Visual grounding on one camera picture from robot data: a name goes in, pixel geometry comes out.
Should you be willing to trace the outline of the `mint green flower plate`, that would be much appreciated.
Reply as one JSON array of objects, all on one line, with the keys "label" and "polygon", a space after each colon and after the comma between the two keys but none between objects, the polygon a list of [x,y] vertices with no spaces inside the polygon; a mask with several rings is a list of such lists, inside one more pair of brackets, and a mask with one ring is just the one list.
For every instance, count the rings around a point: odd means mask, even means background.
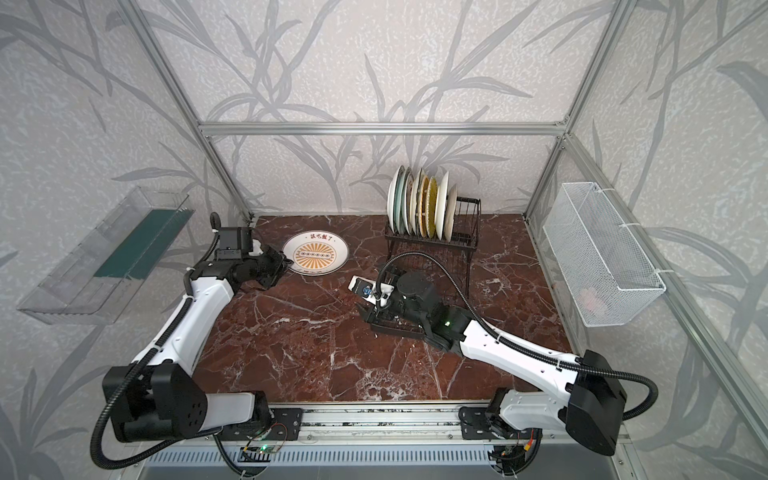
[{"label": "mint green flower plate", "polygon": [[407,175],[407,169],[405,166],[403,166],[404,172],[400,175],[399,182],[396,189],[396,199],[395,199],[395,232],[397,234],[405,234],[405,231],[403,229],[404,223],[403,223],[403,196],[404,196],[404,186],[406,181],[406,175]]}]

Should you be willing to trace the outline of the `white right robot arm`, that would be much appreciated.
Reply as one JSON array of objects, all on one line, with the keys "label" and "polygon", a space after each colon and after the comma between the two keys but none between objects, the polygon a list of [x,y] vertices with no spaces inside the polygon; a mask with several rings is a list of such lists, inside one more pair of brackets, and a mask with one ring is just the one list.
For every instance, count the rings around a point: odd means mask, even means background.
[{"label": "white right robot arm", "polygon": [[388,260],[375,279],[354,277],[349,290],[372,330],[422,340],[442,351],[489,364],[535,387],[501,388],[485,411],[496,436],[527,431],[539,443],[547,430],[563,430],[582,447],[614,455],[621,425],[647,412],[659,388],[650,378],[614,370],[604,356],[578,356],[526,341],[489,323],[462,289],[460,305],[445,302],[421,271],[405,271]]}]

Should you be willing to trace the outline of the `orange sunburst plate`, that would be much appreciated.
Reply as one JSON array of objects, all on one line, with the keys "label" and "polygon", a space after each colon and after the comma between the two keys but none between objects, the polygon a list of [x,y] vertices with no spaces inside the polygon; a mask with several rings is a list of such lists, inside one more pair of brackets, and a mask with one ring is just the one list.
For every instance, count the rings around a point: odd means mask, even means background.
[{"label": "orange sunburst plate", "polygon": [[290,269],[294,273],[323,276],[343,267],[349,259],[350,249],[336,233],[310,230],[287,240],[283,253],[292,261]]},{"label": "orange sunburst plate", "polygon": [[403,196],[403,229],[406,235],[412,235],[414,233],[413,208],[415,202],[415,187],[416,178],[414,177],[414,172],[411,168],[408,168]]}]

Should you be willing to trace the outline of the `black round plate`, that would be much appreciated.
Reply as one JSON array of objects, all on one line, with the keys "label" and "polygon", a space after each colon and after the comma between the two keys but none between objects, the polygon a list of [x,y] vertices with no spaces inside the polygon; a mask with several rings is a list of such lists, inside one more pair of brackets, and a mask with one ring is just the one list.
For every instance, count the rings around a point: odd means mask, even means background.
[{"label": "black round plate", "polygon": [[453,185],[450,191],[448,192],[448,196],[447,196],[444,228],[443,228],[444,239],[448,242],[452,240],[452,236],[453,236],[454,215],[456,210],[457,197],[458,197],[457,186]]}]

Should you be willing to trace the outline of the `yellow woven plate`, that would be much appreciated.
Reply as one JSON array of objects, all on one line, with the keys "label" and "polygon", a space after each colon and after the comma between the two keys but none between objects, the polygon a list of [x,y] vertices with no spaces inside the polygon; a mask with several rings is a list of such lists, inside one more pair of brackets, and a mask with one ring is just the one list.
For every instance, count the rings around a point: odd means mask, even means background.
[{"label": "yellow woven plate", "polygon": [[437,203],[438,183],[435,178],[429,179],[425,205],[425,225],[428,238],[436,236],[436,203]]}]

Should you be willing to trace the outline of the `green rim lettered plate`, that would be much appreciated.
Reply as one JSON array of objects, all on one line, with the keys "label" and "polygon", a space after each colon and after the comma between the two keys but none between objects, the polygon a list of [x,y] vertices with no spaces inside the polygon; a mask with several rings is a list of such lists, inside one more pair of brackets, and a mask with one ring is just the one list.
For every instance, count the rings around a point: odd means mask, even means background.
[{"label": "green rim lettered plate", "polygon": [[389,190],[388,190],[388,196],[387,196],[387,216],[388,216],[388,222],[389,227],[392,232],[395,231],[395,199],[396,199],[396,189],[399,182],[400,175],[404,172],[404,168],[402,165],[398,167],[395,174],[392,177],[392,180],[390,182]]}]

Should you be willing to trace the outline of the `cream floral plate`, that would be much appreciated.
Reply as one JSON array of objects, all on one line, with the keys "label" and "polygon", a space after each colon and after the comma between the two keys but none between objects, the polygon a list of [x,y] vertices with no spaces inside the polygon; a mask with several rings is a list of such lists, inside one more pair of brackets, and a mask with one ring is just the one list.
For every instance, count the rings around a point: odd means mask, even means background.
[{"label": "cream floral plate", "polygon": [[420,169],[416,179],[416,186],[414,187],[414,234],[421,237],[421,205],[422,205],[422,193],[423,193],[423,180],[425,179],[424,170]]}]

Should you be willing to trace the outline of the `orange woven bamboo plate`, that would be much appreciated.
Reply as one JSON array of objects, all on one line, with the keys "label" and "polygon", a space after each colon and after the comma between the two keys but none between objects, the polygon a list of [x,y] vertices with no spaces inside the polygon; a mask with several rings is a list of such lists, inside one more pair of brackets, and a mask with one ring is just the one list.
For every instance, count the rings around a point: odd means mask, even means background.
[{"label": "orange woven bamboo plate", "polygon": [[428,237],[427,229],[427,207],[428,207],[428,190],[431,179],[428,175],[423,175],[419,187],[419,202],[418,202],[418,225],[419,233],[422,238]]}]

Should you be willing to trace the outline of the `orange sunburst plate front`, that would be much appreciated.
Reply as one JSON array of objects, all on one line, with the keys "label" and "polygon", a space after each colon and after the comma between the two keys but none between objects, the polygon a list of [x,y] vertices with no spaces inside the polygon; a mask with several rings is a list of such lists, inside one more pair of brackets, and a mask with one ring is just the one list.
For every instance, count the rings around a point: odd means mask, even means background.
[{"label": "orange sunburst plate front", "polygon": [[414,177],[414,172],[411,168],[408,168],[403,196],[403,229],[406,235],[412,235],[414,233],[413,208],[415,202],[415,187],[416,178]]}]

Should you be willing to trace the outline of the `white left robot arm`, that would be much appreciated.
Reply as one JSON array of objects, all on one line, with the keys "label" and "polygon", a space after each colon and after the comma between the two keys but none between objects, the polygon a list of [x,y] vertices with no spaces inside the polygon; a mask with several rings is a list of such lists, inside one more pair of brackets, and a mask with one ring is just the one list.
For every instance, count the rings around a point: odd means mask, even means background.
[{"label": "white left robot arm", "polygon": [[273,415],[261,391],[208,394],[193,378],[221,311],[240,287],[255,281],[274,287],[293,262],[283,252],[253,240],[247,227],[224,227],[212,213],[214,238],[183,277],[184,293],[171,318],[134,360],[109,369],[102,381],[106,404],[89,445],[104,470],[137,464],[183,440],[228,428],[260,435]]}]

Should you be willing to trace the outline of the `white plate black emblem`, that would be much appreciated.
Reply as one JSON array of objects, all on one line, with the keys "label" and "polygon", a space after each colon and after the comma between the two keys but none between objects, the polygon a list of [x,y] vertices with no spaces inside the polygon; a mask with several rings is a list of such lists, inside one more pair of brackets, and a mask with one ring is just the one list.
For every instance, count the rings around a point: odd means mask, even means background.
[{"label": "white plate black emblem", "polygon": [[435,230],[436,230],[436,238],[438,240],[443,239],[446,202],[447,202],[447,194],[448,194],[449,186],[450,186],[450,173],[445,172],[440,180],[438,190],[437,190],[437,198],[436,198]]}]

